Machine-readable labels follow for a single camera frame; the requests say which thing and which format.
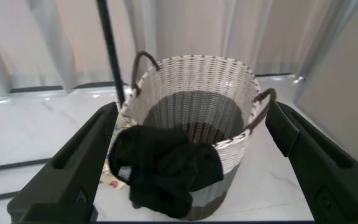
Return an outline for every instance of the brown handle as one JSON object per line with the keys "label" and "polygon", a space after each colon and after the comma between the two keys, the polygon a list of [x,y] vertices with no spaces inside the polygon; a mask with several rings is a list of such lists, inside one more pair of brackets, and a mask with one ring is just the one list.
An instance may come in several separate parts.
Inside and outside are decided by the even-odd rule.
{"label": "brown handle", "polygon": [[140,51],[139,53],[137,53],[135,60],[134,60],[134,66],[132,68],[132,82],[131,82],[131,87],[132,89],[136,89],[136,97],[139,96],[140,94],[140,88],[136,83],[136,73],[137,73],[137,67],[139,66],[139,60],[141,58],[141,56],[146,56],[150,59],[150,61],[152,61],[153,65],[155,66],[155,68],[157,69],[157,71],[160,70],[160,67],[157,65],[157,62],[155,61],[155,59],[153,58],[153,56],[151,56],[149,53],[147,53],[146,51]]}
{"label": "brown handle", "polygon": [[259,101],[262,103],[262,100],[266,99],[266,97],[270,95],[270,99],[267,103],[267,105],[265,106],[265,108],[258,114],[258,116],[250,123],[246,126],[246,129],[250,130],[250,134],[252,134],[254,128],[256,128],[256,126],[258,126],[258,124],[266,117],[267,115],[267,111],[269,110],[269,106],[271,104],[271,102],[273,100],[277,99],[277,92],[275,89],[273,88],[268,88],[267,90],[265,90],[264,92],[260,93],[259,95],[257,95],[254,100],[252,100],[253,103],[255,103],[256,101]]}

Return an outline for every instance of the floor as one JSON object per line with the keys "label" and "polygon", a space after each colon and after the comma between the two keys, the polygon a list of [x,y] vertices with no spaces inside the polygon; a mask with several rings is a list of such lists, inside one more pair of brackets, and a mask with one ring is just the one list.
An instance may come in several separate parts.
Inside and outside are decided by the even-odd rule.
{"label": "floor", "polygon": [[[258,78],[274,87],[278,100],[292,105],[292,77]],[[15,94],[0,98],[0,165],[52,157],[102,105],[116,101],[112,88]],[[0,171],[0,194],[20,190],[42,166]],[[129,187],[99,184],[94,205],[99,221],[173,220],[146,208],[134,210]],[[0,200],[0,223],[9,223],[9,200]],[[221,207],[206,221],[313,220],[290,162],[264,124],[254,131],[234,182]]]}

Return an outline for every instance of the woven basket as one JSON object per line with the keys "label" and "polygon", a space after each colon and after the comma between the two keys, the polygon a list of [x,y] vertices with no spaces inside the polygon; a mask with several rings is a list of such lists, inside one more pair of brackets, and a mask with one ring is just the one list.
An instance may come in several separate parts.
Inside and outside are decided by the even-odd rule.
{"label": "woven basket", "polygon": [[[143,55],[154,66],[136,83],[137,66]],[[210,216],[223,202],[247,139],[276,99],[275,90],[261,93],[252,70],[237,60],[186,55],[156,62],[147,52],[136,55],[131,85],[122,114],[128,114],[138,124],[183,129],[194,142],[210,143],[217,150],[224,180],[192,192],[192,209],[184,220]],[[269,103],[256,116],[268,95]]]}

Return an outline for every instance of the black cloth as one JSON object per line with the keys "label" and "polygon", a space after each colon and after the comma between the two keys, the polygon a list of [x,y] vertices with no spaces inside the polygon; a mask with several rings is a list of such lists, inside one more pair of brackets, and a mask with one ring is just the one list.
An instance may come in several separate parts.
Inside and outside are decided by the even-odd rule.
{"label": "black cloth", "polygon": [[182,218],[190,192],[223,180],[221,160],[209,144],[192,143],[184,131],[133,126],[116,138],[109,155],[113,175],[130,185],[129,199]]}

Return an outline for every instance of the white curtain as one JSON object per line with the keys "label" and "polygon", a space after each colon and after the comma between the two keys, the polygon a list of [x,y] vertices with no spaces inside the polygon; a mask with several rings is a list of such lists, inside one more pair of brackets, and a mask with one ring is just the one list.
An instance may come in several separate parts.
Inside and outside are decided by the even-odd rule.
{"label": "white curtain", "polygon": [[[243,61],[255,73],[312,68],[357,0],[108,0],[124,82],[137,51]],[[141,61],[141,74],[149,66]],[[0,0],[0,95],[111,81],[94,0]]]}

